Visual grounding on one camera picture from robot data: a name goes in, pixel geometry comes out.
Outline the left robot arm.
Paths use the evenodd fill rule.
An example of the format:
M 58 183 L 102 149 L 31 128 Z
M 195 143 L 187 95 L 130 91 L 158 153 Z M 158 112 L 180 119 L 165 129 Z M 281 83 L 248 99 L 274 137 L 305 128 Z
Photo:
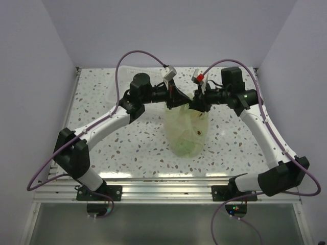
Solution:
M 152 86 L 148 74 L 136 74 L 129 89 L 110 111 L 85 126 L 60 131 L 54 161 L 88 188 L 88 194 L 94 200 L 103 199 L 106 196 L 105 181 L 90 166 L 89 151 L 114 131 L 138 119 L 145 112 L 146 104 L 161 102 L 171 109 L 188 104 L 191 99 L 175 86 L 174 80 Z

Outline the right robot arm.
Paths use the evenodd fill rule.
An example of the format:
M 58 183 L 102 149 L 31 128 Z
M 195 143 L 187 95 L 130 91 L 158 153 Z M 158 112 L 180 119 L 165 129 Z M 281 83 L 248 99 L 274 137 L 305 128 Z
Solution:
M 211 88 L 208 76 L 195 71 L 192 80 L 198 88 L 190 108 L 208 112 L 212 105 L 224 105 L 233 109 L 246 124 L 261 148 L 268 170 L 261 174 L 241 174 L 229 179 L 227 197 L 240 200 L 253 191 L 261 191 L 271 197 L 301 184 L 305 170 L 309 168 L 308 159 L 298 157 L 287 148 L 287 144 L 277 131 L 269 116 L 263 100 L 258 99 L 255 89 L 247 90 L 242 71 L 238 67 L 221 70 L 222 85 Z

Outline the light green avocado plastic bag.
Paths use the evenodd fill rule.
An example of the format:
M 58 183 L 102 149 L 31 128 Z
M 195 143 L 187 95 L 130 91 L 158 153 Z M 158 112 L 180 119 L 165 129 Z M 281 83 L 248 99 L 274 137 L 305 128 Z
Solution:
M 203 151 L 208 124 L 208 113 L 190 109 L 188 104 L 172 109 L 165 107 L 165 134 L 170 150 L 178 157 L 193 158 Z

